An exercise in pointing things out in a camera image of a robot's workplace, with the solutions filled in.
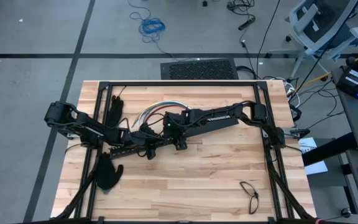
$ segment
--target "coiled blue cable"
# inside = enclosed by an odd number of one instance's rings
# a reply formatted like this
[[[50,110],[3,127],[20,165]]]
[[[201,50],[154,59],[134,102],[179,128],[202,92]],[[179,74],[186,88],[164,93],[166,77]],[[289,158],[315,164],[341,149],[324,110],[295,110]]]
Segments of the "coiled blue cable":
[[[159,18],[151,18],[152,12],[150,11],[150,9],[142,6],[135,6],[131,4],[129,0],[127,0],[127,2],[130,6],[136,9],[145,9],[149,13],[149,15],[146,18],[143,18],[139,12],[132,12],[131,14],[129,14],[129,17],[131,19],[142,21],[139,26],[139,33],[142,36],[143,43],[155,43],[157,45],[157,48],[162,53],[169,55],[177,62],[183,62],[186,60],[195,60],[193,58],[184,58],[182,60],[178,60],[171,53],[163,51],[158,45],[158,42],[160,40],[160,33],[165,30],[165,24]]]

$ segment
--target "wooden table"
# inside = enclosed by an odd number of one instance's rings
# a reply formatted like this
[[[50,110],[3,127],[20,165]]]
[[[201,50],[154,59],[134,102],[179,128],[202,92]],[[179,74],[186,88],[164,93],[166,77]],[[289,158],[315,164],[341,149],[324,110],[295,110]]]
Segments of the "wooden table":
[[[267,84],[276,126],[292,127],[283,82],[267,81]],[[90,117],[98,85],[99,81],[85,81],[81,90],[78,109]],[[112,93],[118,95],[121,90],[122,86],[117,86]],[[128,86],[121,98],[124,100],[122,117],[127,117],[130,125],[140,111],[162,100],[176,100],[203,110],[255,100],[250,86]],[[175,107],[167,110],[181,111]],[[151,117],[149,123],[157,119],[158,116]],[[156,133],[161,128],[162,124],[153,126]],[[78,143],[79,139],[72,140],[68,146]],[[96,191],[92,219],[104,216],[106,220],[267,221],[267,217],[275,217],[259,128],[240,122],[188,138],[187,144],[188,149],[184,151],[176,151],[174,146],[159,148],[151,161],[136,154],[114,160],[115,166],[124,165],[124,175],[107,195],[100,189]],[[299,147],[294,139],[287,139],[286,144]],[[80,146],[67,152],[51,217],[62,212],[78,190],[85,153],[85,148]],[[315,216],[300,152],[284,148],[282,156],[290,190],[306,211]],[[259,193],[259,209],[253,215],[248,214],[250,196],[241,189],[242,180],[251,183]],[[279,193],[285,217],[281,190]],[[87,192],[84,197],[82,216],[88,195]]]

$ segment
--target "gray office chair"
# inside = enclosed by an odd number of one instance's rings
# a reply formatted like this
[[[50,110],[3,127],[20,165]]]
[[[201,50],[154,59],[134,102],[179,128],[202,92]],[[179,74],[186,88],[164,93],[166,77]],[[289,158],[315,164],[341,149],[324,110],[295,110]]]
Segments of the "gray office chair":
[[[304,58],[317,60],[315,56],[321,55],[357,3],[358,0],[302,0],[285,19],[290,23],[290,35],[286,41],[293,39],[296,50],[270,50],[268,57],[269,54],[296,55],[290,76],[292,79]],[[322,58],[337,59],[347,46],[358,45],[357,38],[347,42],[346,46],[342,44],[352,37],[350,28],[345,24]],[[318,65],[328,72],[320,63]]]

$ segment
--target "wire bundle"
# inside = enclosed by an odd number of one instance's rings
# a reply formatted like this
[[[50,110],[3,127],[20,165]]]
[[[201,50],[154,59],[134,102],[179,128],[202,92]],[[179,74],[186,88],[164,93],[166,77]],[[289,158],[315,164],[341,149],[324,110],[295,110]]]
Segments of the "wire bundle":
[[[334,100],[334,102],[335,102],[334,108],[326,115],[325,118],[323,118],[323,119],[321,119],[321,120],[315,122],[314,124],[312,124],[311,126],[307,127],[306,129],[310,129],[310,128],[312,128],[313,126],[315,126],[316,124],[318,124],[318,123],[320,123],[320,122],[322,122],[322,121],[325,121],[325,120],[328,119],[328,118],[332,118],[333,116],[337,116],[337,115],[340,115],[340,114],[344,114],[344,111],[343,111],[343,110],[342,110],[341,112],[334,113],[334,110],[336,109],[336,106],[337,106],[336,97],[337,97],[338,95],[334,95],[334,94],[332,94],[332,93],[329,92],[329,91],[330,91],[330,90],[336,90],[336,88],[324,89],[324,88],[325,88],[328,84],[330,84],[332,81],[333,81],[333,79],[332,79],[332,77],[331,77],[331,80],[328,81],[327,83],[325,83],[324,85],[315,86],[315,87],[313,87],[313,88],[311,88],[311,89],[309,89],[309,90],[306,90],[306,91],[303,91],[303,92],[299,93],[299,95],[296,96],[297,98],[299,98],[301,95],[304,95],[304,94],[306,94],[306,93],[311,93],[311,95],[310,95],[299,107],[301,107],[301,106],[302,106],[303,104],[305,104],[308,100],[310,100],[310,98],[311,98],[312,96],[314,96],[315,94],[319,94],[320,96],[325,97],[325,98],[332,98],[332,99]],[[320,88],[319,88],[318,90],[316,90],[316,91],[311,91],[312,89],[317,88],[317,87],[320,87]]]
[[[143,124],[151,116],[153,116],[153,114],[155,114],[158,110],[160,110],[162,108],[167,108],[167,107],[170,107],[170,106],[179,106],[179,107],[182,107],[184,109],[191,109],[186,104],[180,103],[178,101],[161,101],[161,102],[158,102],[158,103],[154,103],[153,105],[149,106],[148,108],[146,108],[145,110],[143,110],[142,112],[140,112],[136,116],[136,119],[135,119],[134,124],[132,125],[132,127],[135,126],[136,122],[137,122],[137,125],[140,127],[140,121],[142,120],[142,117],[143,117],[143,122],[142,122],[142,124]]]
[[[139,33],[142,35],[142,41],[144,43],[157,43],[160,40],[160,33],[165,30],[165,24],[159,18],[151,18],[152,13],[150,9],[146,7],[134,6],[127,1],[128,4],[136,9],[145,9],[148,12],[148,16],[143,18],[139,12],[132,12],[129,17],[133,20],[141,20],[139,26]]]

